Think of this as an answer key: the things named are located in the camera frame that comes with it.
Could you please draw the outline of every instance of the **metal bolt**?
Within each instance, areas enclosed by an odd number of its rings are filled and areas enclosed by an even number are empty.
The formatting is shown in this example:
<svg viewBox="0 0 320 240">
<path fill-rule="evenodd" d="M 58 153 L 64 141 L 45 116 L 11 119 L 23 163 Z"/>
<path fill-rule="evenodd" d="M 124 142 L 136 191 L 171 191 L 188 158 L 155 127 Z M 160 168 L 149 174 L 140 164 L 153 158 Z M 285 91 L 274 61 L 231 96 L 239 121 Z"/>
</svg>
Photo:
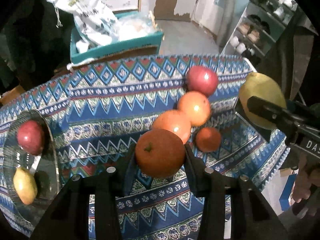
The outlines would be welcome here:
<svg viewBox="0 0 320 240">
<path fill-rule="evenodd" d="M 107 173 L 114 173 L 116 171 L 115 167 L 109 167 L 107 168 Z"/>
<path fill-rule="evenodd" d="M 73 181 L 77 181 L 77 180 L 79 180 L 81 178 L 81 176 L 79 175 L 79 174 L 75 174 L 75 175 L 73 175 L 72 177 L 71 177 L 71 179 L 73 180 Z"/>
<path fill-rule="evenodd" d="M 211 173 L 214 172 L 214 169 L 213 169 L 213 168 L 210 168 L 210 167 L 206 167 L 206 168 L 204 169 L 204 171 L 205 171 L 206 173 L 211 174 Z"/>
<path fill-rule="evenodd" d="M 242 179 L 243 181 L 248 181 L 249 177 L 247 175 L 243 174 L 240 176 L 240 179 Z"/>
</svg>

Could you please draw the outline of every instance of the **tablecloth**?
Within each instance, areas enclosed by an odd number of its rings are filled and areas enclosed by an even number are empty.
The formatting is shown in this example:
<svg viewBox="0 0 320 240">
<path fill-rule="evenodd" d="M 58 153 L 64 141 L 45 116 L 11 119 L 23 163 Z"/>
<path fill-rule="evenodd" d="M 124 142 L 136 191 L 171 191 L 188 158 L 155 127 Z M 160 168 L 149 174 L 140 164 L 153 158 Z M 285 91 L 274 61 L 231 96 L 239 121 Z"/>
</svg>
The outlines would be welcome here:
<svg viewBox="0 0 320 240">
<path fill-rule="evenodd" d="M 36 109 L 45 117 L 56 144 L 63 185 L 73 174 L 96 175 L 121 158 L 160 113 L 175 107 L 185 93 L 183 77 L 193 65 L 212 68 L 219 76 L 218 88 L 209 98 L 213 114 L 205 125 L 222 134 L 220 148 L 204 154 L 192 143 L 199 129 L 193 128 L 190 143 L 194 154 L 227 176 L 248 175 L 262 190 L 290 149 L 282 132 L 273 131 L 266 143 L 233 110 L 240 86 L 254 71 L 248 60 L 234 55 L 122 59 L 51 80 L 0 109 L 0 208 L 12 227 L 27 236 L 33 230 L 8 197 L 2 169 L 4 141 L 17 115 Z M 118 198 L 116 204 L 124 239 L 196 239 L 204 199 L 189 191 L 182 167 L 173 180 L 153 179 L 139 170 L 131 194 Z M 226 196 L 229 217 L 230 198 Z M 92 195 L 90 239 L 95 239 L 94 226 Z"/>
</svg>

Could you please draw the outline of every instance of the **plastic bag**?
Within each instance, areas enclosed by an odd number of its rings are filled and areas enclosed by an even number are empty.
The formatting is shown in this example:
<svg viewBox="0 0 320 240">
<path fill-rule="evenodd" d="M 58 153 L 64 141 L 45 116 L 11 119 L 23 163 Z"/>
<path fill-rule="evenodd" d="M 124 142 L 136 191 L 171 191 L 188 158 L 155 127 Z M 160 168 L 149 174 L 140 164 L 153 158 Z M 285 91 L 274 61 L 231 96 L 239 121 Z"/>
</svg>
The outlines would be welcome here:
<svg viewBox="0 0 320 240">
<path fill-rule="evenodd" d="M 151 12 L 148 15 L 135 13 L 121 17 L 113 28 L 119 41 L 141 38 L 157 31 Z"/>
<path fill-rule="evenodd" d="M 117 22 L 113 12 L 101 0 L 47 0 L 58 9 L 72 13 L 82 39 L 95 47 L 117 39 L 112 25 Z"/>
</svg>

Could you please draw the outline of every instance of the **drawstring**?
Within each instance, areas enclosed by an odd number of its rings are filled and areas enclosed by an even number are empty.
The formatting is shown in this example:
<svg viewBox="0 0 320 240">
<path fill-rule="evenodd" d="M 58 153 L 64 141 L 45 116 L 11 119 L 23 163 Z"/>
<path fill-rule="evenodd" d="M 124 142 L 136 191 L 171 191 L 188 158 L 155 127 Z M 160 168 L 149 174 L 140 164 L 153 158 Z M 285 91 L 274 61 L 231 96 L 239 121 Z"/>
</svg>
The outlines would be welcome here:
<svg viewBox="0 0 320 240">
<path fill-rule="evenodd" d="M 57 19 L 58 19 L 56 27 L 57 28 L 63 27 L 62 23 L 60 22 L 59 9 L 57 7 L 54 7 L 54 10 L 56 11 L 56 15 L 57 15 Z"/>
</svg>

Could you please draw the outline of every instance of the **hand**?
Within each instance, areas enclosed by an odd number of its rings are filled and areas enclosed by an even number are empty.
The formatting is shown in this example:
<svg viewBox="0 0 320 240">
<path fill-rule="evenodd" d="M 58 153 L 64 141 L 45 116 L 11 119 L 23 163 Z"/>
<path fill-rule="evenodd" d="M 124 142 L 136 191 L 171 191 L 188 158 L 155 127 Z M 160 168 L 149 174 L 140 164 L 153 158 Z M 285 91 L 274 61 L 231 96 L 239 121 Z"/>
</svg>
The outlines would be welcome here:
<svg viewBox="0 0 320 240">
<path fill-rule="evenodd" d="M 302 199 L 308 199 L 310 197 L 310 187 L 312 184 L 320 187 L 320 168 L 314 169 L 310 175 L 306 172 L 307 168 L 307 155 L 300 153 L 299 159 L 299 172 L 295 179 L 295 185 L 293 189 L 292 198 L 295 202 L 299 203 Z M 314 215 L 318 207 L 310 210 L 310 214 Z"/>
</svg>

